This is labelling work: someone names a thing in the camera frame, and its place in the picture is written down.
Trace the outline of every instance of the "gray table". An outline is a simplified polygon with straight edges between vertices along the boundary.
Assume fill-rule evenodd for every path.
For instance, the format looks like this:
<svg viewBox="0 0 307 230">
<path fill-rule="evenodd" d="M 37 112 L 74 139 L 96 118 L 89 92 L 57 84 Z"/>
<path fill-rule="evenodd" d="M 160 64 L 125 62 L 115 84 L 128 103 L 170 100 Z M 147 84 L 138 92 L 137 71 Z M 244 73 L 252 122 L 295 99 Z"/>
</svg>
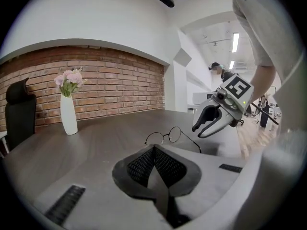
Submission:
<svg viewBox="0 0 307 230">
<path fill-rule="evenodd" d="M 204 154 L 218 155 L 221 137 L 217 136 L 215 142 L 197 138 L 191 131 L 192 120 L 191 114 L 153 110 L 79 121 L 79 131 L 72 136 L 65 134 L 62 124 L 50 125 L 16 147 L 3 162 L 22 199 L 41 213 L 70 185 L 87 188 L 64 225 L 67 229 L 96 229 L 95 226 L 99 226 L 97 229 L 128 226 L 129 229 L 170 229 L 152 202 L 135 200 L 122 193 L 114 184 L 111 171 L 117 161 L 146 147 L 144 142 L 150 133 L 166 134 L 174 126 L 196 141 Z M 166 144 L 165 148 L 194 161 L 203 171 L 193 193 L 177 199 L 182 212 L 194 219 L 213 207 L 238 177 L 237 173 L 218 166 L 227 163 L 243 167 L 245 162 L 200 155 L 195 144 L 183 135 L 174 146 L 177 148 Z M 126 217 L 124 222 L 114 221 L 111 216 L 116 214 Z"/>
</svg>

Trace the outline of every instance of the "flower bouquet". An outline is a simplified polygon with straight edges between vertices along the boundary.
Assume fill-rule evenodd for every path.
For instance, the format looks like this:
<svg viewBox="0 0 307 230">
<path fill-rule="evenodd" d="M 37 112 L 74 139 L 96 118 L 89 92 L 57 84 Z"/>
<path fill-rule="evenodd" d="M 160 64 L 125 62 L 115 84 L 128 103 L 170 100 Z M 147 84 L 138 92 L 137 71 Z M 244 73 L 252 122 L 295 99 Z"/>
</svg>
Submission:
<svg viewBox="0 0 307 230">
<path fill-rule="evenodd" d="M 87 79 L 82 79 L 81 71 L 82 68 L 73 71 L 67 70 L 54 79 L 62 93 L 60 110 L 62 123 L 67 135 L 73 135 L 78 132 L 71 93 L 87 81 Z"/>
</svg>

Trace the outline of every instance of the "red brick wall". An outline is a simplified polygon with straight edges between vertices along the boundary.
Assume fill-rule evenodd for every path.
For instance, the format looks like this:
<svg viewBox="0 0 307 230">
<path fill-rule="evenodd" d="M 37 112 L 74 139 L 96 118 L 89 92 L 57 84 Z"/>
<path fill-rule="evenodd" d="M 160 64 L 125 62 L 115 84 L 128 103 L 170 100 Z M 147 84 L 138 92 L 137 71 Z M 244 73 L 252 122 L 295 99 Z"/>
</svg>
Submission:
<svg viewBox="0 0 307 230">
<path fill-rule="evenodd" d="M 60 91 L 53 80 L 63 71 L 79 67 L 88 81 L 72 94 L 78 120 L 165 107 L 162 65 L 113 49 L 54 47 L 0 66 L 0 131 L 6 130 L 6 90 L 27 77 L 28 91 L 37 97 L 36 131 L 61 122 Z"/>
</svg>

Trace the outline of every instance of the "fluorescent light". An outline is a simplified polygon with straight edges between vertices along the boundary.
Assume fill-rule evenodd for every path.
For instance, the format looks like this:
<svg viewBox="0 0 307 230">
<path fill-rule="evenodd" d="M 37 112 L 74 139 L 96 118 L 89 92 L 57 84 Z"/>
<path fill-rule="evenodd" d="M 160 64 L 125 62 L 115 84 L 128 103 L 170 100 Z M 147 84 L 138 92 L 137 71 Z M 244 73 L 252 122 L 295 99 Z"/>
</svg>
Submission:
<svg viewBox="0 0 307 230">
<path fill-rule="evenodd" d="M 229 69 L 232 69 L 234 67 L 234 64 L 235 64 L 234 61 L 230 61 Z"/>
<path fill-rule="evenodd" d="M 232 45 L 232 52 L 235 53 L 238 49 L 239 33 L 234 33 L 234 44 Z"/>
</svg>

